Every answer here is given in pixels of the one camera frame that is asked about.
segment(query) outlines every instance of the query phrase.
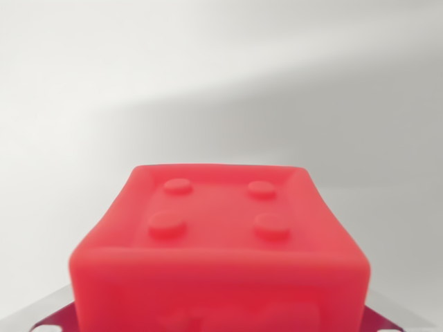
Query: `metal base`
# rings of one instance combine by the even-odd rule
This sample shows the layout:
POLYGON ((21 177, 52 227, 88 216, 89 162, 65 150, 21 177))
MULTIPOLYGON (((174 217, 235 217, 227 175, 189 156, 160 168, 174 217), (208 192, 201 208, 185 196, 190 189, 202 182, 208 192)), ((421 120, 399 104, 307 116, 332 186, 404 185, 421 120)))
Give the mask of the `metal base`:
MULTIPOLYGON (((366 304, 360 332, 443 332, 374 291, 366 304)), ((0 321, 0 332, 80 332, 71 286, 0 321)))

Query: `white background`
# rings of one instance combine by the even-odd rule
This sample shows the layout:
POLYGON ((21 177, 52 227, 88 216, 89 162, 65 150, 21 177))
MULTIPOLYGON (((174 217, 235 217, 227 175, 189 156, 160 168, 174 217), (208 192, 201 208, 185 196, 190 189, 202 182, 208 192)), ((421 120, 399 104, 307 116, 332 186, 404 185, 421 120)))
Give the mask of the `white background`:
POLYGON ((140 164, 306 167, 372 287, 443 325, 441 1, 0 0, 0 317, 140 164))

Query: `red toy brick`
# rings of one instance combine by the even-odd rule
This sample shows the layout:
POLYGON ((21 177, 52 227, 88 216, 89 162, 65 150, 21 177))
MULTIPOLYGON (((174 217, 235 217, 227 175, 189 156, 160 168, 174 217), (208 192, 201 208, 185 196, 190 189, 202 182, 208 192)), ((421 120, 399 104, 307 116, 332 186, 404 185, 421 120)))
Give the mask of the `red toy brick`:
POLYGON ((81 332, 357 332, 370 268, 297 167, 137 167, 70 261, 81 332))

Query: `translucent red plastic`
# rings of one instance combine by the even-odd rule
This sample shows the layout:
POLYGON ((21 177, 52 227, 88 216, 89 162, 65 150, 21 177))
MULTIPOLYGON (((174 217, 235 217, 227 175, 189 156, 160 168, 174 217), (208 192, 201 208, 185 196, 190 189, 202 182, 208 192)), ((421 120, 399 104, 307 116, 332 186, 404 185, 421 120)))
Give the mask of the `translucent red plastic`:
POLYGON ((357 332, 370 267, 303 168, 136 167, 70 260, 81 332, 357 332))

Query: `glossy surface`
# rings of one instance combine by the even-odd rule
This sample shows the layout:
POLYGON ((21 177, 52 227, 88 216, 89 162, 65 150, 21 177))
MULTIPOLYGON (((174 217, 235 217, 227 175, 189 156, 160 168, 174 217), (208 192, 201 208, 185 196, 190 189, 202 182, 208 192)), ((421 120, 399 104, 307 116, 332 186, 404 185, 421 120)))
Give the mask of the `glossy surface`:
POLYGON ((71 258, 82 332, 357 332, 369 273, 297 167, 137 167, 71 258))
MULTIPOLYGON (((63 332, 79 332, 80 330, 76 318, 75 305, 74 303, 71 303, 39 322, 37 326, 41 326, 41 324, 56 324, 62 327, 63 332)), ((395 323, 391 322, 388 318, 383 317, 371 308, 365 307, 359 332, 380 332, 381 329, 405 331, 395 323)), ((420 331, 440 332, 437 329, 426 325, 423 325, 423 328, 420 331)))

